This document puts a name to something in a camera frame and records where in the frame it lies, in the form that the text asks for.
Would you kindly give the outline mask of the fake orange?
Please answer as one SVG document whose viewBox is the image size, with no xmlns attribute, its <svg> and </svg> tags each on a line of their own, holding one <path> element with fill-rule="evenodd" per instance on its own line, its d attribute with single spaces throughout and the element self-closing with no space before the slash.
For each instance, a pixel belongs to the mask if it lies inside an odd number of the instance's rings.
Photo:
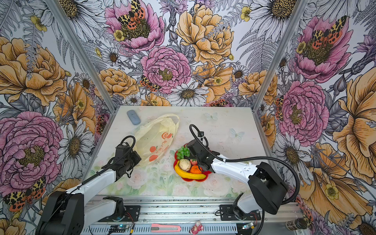
<svg viewBox="0 0 376 235">
<path fill-rule="evenodd" d="M 192 173 L 192 174 L 202 174 L 202 170 L 198 165 L 193 165 L 190 169 L 190 173 Z"/>
</svg>

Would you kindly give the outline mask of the red flower-shaped plate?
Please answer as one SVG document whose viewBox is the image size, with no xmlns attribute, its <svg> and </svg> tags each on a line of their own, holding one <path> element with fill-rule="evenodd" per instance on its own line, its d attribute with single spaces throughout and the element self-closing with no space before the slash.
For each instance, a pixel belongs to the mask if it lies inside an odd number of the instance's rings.
<svg viewBox="0 0 376 235">
<path fill-rule="evenodd" d="M 174 154 L 174 164 L 173 168 L 175 172 L 186 182 L 204 182 L 208 179 L 208 176 L 211 174 L 210 171 L 203 171 L 197 164 L 191 165 L 187 171 L 184 171 L 180 168 L 180 160 L 184 158 L 183 151 L 177 150 Z"/>
</svg>

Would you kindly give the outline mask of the fake green grapes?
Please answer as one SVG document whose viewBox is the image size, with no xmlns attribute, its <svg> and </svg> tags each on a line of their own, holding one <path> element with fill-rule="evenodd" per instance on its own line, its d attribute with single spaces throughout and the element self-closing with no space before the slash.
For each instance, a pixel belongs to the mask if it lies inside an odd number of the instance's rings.
<svg viewBox="0 0 376 235">
<path fill-rule="evenodd" d="M 189 159 L 191 156 L 191 152 L 188 147 L 182 146 L 180 149 L 176 152 L 176 159 L 182 160 L 182 159 Z"/>
</svg>

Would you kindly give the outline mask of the fake cream potato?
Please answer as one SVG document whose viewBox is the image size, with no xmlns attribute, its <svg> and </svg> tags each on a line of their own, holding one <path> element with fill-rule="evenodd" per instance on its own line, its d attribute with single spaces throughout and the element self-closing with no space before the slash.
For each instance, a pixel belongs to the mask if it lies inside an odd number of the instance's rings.
<svg viewBox="0 0 376 235">
<path fill-rule="evenodd" d="M 191 167 L 192 167 L 192 164 L 191 164 L 190 160 L 188 160 L 188 159 L 181 159 L 179 161 L 178 165 L 179 165 L 180 169 L 185 171 L 185 172 L 190 172 Z"/>
</svg>

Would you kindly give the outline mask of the fake yellow banana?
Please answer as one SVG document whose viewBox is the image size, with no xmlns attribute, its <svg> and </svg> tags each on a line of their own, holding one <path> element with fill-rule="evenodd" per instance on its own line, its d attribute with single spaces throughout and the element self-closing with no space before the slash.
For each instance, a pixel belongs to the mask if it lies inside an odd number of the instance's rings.
<svg viewBox="0 0 376 235">
<path fill-rule="evenodd" d="M 192 173 L 185 172 L 185 171 L 180 169 L 178 164 L 179 164 L 179 161 L 176 162 L 176 164 L 174 166 L 174 170 L 181 178 L 189 179 L 189 180 L 204 180 L 204 179 L 207 178 L 207 175 L 205 175 L 203 173 L 202 174 L 192 174 Z"/>
</svg>

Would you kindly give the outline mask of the cream printed plastic bag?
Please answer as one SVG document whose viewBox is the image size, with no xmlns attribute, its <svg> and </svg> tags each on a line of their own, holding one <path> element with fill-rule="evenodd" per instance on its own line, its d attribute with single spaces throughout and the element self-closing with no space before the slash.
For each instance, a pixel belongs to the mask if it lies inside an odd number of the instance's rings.
<svg viewBox="0 0 376 235">
<path fill-rule="evenodd" d="M 180 118 L 176 114 L 165 114 L 135 130 L 136 144 L 133 150 L 141 158 L 137 167 L 154 164 L 167 153 L 178 132 L 179 123 Z"/>
</svg>

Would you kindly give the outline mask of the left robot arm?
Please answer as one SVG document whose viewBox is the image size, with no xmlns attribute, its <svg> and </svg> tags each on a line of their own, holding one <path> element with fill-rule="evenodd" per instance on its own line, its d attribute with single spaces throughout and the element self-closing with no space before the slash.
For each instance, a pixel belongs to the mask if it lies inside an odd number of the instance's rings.
<svg viewBox="0 0 376 235">
<path fill-rule="evenodd" d="M 76 187 L 64 192 L 56 191 L 49 196 L 35 233 L 79 235 L 85 228 L 104 218 L 123 219 L 125 208 L 120 197 L 105 197 L 91 207 L 87 207 L 87 204 L 99 192 L 124 175 L 130 177 L 140 161 L 141 157 L 132 146 L 118 145 L 115 156 L 101 171 Z"/>
</svg>

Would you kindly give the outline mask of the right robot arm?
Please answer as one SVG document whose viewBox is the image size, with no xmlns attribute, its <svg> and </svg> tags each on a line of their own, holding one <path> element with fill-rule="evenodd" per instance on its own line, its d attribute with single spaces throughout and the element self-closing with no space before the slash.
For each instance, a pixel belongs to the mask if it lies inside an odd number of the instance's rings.
<svg viewBox="0 0 376 235">
<path fill-rule="evenodd" d="M 288 186 L 268 163 L 254 165 L 231 162 L 224 155 L 206 149 L 196 140 L 186 144 L 186 147 L 190 151 L 189 157 L 196 159 L 204 171 L 222 174 L 249 186 L 251 192 L 238 196 L 230 214 L 239 220 L 244 220 L 250 213 L 258 210 L 277 214 Z"/>
</svg>

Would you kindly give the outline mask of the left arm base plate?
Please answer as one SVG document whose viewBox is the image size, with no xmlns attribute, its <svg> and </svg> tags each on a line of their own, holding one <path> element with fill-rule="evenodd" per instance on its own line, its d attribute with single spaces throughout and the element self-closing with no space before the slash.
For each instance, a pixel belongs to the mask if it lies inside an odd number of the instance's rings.
<svg viewBox="0 0 376 235">
<path fill-rule="evenodd" d="M 138 222 L 141 206 L 135 205 L 124 205 L 122 209 L 120 209 L 119 219 L 117 221 L 120 222 Z"/>
</svg>

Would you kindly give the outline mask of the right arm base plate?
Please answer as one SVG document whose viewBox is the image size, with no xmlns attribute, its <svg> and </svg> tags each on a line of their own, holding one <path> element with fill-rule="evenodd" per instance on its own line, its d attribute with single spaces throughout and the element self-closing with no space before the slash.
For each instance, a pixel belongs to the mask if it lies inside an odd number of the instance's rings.
<svg viewBox="0 0 376 235">
<path fill-rule="evenodd" d="M 244 213 L 233 205 L 222 204 L 219 205 L 219 216 L 221 221 L 259 221 L 261 220 L 261 213 L 256 210 L 250 213 Z"/>
</svg>

